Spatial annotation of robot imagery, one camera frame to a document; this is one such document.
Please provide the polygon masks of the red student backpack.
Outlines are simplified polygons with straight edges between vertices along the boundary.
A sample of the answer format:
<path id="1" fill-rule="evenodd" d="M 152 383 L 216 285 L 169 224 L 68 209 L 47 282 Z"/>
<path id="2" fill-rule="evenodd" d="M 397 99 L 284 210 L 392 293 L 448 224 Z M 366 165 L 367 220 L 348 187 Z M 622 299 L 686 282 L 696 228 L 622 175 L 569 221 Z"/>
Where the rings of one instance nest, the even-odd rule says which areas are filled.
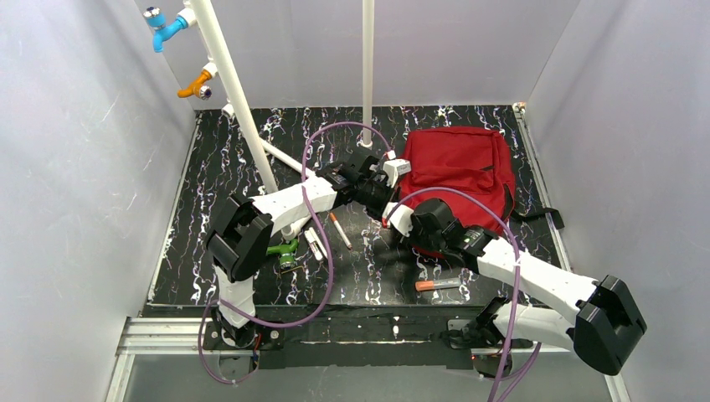
<path id="1" fill-rule="evenodd" d="M 510 148 L 499 131 L 472 126 L 412 131 L 402 158 L 409 161 L 411 171 L 399 183 L 399 190 L 388 203 L 383 217 L 394 209 L 396 201 L 406 196 L 411 198 L 395 209 L 394 218 L 403 215 L 407 208 L 415 209 L 438 198 L 451 210 L 448 221 L 458 219 L 463 228 L 481 226 L 496 235 L 502 234 L 502 227 L 481 207 L 460 195 L 439 190 L 445 187 L 478 200 L 502 221 L 524 222 L 550 214 L 557 228 L 564 227 L 556 209 L 542 208 L 525 213 L 516 208 L 516 174 Z M 417 190 L 432 187 L 438 189 L 413 195 Z"/>

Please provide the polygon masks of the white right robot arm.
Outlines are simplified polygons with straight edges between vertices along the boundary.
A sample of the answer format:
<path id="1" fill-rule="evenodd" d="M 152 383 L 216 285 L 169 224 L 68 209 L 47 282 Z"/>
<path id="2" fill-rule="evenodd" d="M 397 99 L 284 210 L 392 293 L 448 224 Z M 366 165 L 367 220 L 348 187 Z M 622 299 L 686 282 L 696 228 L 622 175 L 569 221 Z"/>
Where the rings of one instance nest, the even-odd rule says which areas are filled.
<path id="1" fill-rule="evenodd" d="M 449 205 L 430 198 L 412 209 L 390 204 L 386 218 L 424 251 L 453 265 L 511 286 L 543 303 L 493 300 L 474 321 L 474 329 L 493 342 L 511 337 L 564 348 L 592 369 L 617 375 L 644 336 L 647 325 L 629 287 L 607 275 L 602 280 L 561 270 L 479 225 L 465 226 Z"/>

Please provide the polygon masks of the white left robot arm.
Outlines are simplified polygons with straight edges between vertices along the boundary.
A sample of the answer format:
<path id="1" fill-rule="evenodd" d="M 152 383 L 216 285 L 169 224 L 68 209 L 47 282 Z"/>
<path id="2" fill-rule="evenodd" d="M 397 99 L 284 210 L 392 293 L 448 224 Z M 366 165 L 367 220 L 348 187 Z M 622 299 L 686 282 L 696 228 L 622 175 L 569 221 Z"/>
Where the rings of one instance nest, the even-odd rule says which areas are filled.
<path id="1" fill-rule="evenodd" d="M 303 219 L 352 202 L 381 219 L 396 185 L 411 170 L 408 160 L 392 152 L 376 157 L 356 151 L 333 162 L 304 182 L 263 196 L 233 193 L 211 219 L 206 251 L 218 279 L 218 306 L 210 315 L 218 332 L 237 348 L 246 347 L 259 325 L 254 302 L 254 277 L 268 256 L 274 235 Z"/>

